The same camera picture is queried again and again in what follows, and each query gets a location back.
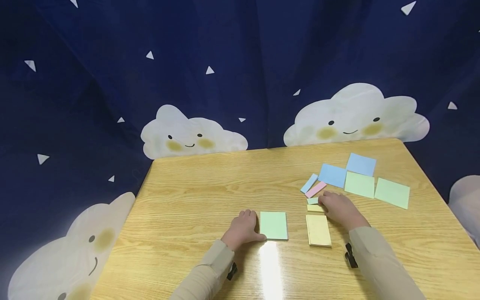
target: green paper card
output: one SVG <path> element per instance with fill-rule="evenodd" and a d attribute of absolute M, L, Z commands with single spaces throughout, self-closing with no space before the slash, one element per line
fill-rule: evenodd
<path fill-rule="evenodd" d="M 398 207 L 408 209 L 408 198 L 410 196 L 410 187 L 379 178 L 375 198 Z"/>
<path fill-rule="evenodd" d="M 288 240 L 287 214 L 284 212 L 260 212 L 260 233 L 269 240 Z"/>
<path fill-rule="evenodd" d="M 318 197 L 308 198 L 308 204 L 318 204 Z"/>
<path fill-rule="evenodd" d="M 375 193 L 375 178 L 362 174 L 347 172 L 345 191 L 363 197 L 373 198 Z"/>

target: cloud mouth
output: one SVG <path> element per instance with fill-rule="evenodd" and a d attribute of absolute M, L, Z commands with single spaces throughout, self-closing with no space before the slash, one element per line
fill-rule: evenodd
<path fill-rule="evenodd" d="M 93 271 L 95 271 L 97 265 L 98 265 L 98 259 L 95 258 L 95 266 L 93 267 L 93 270 L 90 272 L 90 274 L 88 274 L 89 276 L 93 273 Z"/>

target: child's hand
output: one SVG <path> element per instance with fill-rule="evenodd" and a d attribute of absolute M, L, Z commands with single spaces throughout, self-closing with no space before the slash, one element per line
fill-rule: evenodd
<path fill-rule="evenodd" d="M 340 223 L 350 231 L 357 227 L 368 226 L 367 219 L 358 211 L 350 199 L 344 195 L 325 191 L 323 196 L 318 197 L 318 204 L 326 207 L 326 216 Z"/>
<path fill-rule="evenodd" d="M 225 232 L 221 240 L 232 251 L 236 251 L 242 244 L 254 240 L 266 240 L 267 237 L 264 234 L 255 232 L 256 224 L 257 213 L 250 209 L 242 210 L 239 216 L 232 220 L 230 228 Z"/>

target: wooden table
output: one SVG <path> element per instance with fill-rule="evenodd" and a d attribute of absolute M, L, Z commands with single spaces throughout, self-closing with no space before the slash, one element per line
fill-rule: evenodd
<path fill-rule="evenodd" d="M 480 252 L 397 139 L 154 161 L 91 299 L 167 299 L 246 208 L 286 212 L 289 240 L 239 251 L 239 272 L 217 299 L 372 299 L 360 271 L 347 267 L 342 228 L 329 222 L 331 249 L 308 245 L 299 191 L 322 163 L 345 167 L 350 152 L 376 158 L 375 177 L 411 187 L 408 210 L 347 195 L 384 234 L 425 296 L 479 299 Z"/>

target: sleeve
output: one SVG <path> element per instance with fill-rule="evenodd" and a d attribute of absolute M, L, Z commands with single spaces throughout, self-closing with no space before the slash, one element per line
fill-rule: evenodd
<path fill-rule="evenodd" d="M 380 299 L 425 299 L 380 232 L 371 227 L 359 227 L 349 235 L 355 261 Z"/>
<path fill-rule="evenodd" d="M 202 261 L 180 283 L 170 300 L 209 300 L 222 287 L 233 264 L 234 252 L 216 240 Z"/>

